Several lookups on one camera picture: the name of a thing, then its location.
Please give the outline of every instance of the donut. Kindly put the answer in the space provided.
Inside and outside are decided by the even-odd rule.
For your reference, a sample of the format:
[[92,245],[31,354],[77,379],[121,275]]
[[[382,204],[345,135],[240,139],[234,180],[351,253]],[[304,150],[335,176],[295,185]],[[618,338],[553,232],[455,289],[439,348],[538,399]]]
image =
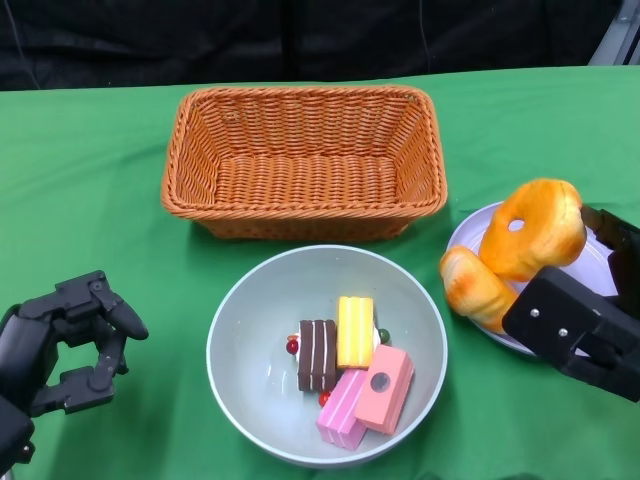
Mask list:
[[504,333],[502,317],[518,298],[511,285],[463,246],[452,247],[444,254],[440,276],[447,302],[455,312],[492,332]]
[[[582,200],[568,182],[539,178],[522,185],[496,210],[478,255],[505,280],[527,282],[547,265],[573,263],[587,241]],[[524,222],[511,231],[514,220]]]

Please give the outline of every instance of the green table surface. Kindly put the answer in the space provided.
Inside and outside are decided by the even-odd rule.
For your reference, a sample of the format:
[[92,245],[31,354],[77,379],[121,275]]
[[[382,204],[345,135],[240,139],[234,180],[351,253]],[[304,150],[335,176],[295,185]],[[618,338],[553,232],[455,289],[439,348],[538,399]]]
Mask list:
[[[566,179],[591,205],[640,223],[640,68],[393,82],[435,102],[449,202],[398,239],[364,248],[430,292],[447,329],[449,369],[410,437],[367,465],[334,471],[264,453],[211,393],[205,343],[219,302],[249,269],[300,244],[216,240],[162,208],[174,114],[195,87],[0,94],[0,305],[104,269],[151,333],[129,342],[131,371],[117,378],[111,404],[36,420],[37,452],[16,468],[18,480],[640,477],[640,408],[452,316],[437,270],[456,225],[538,176]],[[61,348],[54,380],[95,359],[93,346]]]

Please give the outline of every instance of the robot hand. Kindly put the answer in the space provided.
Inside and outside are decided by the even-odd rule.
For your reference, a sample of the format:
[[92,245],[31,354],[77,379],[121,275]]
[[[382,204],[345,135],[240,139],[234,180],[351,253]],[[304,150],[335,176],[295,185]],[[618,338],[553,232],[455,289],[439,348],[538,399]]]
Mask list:
[[618,295],[597,295],[563,271],[543,268],[503,318],[505,332],[560,372],[640,401],[640,230],[582,208],[585,225],[613,252]]
[[[15,463],[28,463],[32,417],[64,409],[75,413],[110,402],[113,377],[128,372],[127,338],[149,333],[133,309],[109,287],[104,272],[56,285],[54,293],[10,308],[0,322],[0,475]],[[46,385],[56,362],[57,344],[98,349],[95,367],[60,375]]]

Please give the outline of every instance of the yellow cake slice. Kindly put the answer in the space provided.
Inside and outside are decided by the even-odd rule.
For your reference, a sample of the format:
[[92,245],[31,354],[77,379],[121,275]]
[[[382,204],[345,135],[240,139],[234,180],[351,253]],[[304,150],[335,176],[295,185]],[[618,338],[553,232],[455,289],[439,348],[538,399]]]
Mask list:
[[340,297],[337,323],[338,367],[369,367],[375,348],[373,299]]

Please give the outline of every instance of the orange wicker basket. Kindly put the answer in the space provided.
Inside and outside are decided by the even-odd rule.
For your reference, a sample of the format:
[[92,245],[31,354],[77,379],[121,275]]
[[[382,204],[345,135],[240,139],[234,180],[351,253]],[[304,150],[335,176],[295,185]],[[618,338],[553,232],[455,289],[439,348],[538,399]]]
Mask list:
[[170,213],[221,238],[389,239],[446,198],[431,99],[399,86],[198,90],[162,185]]

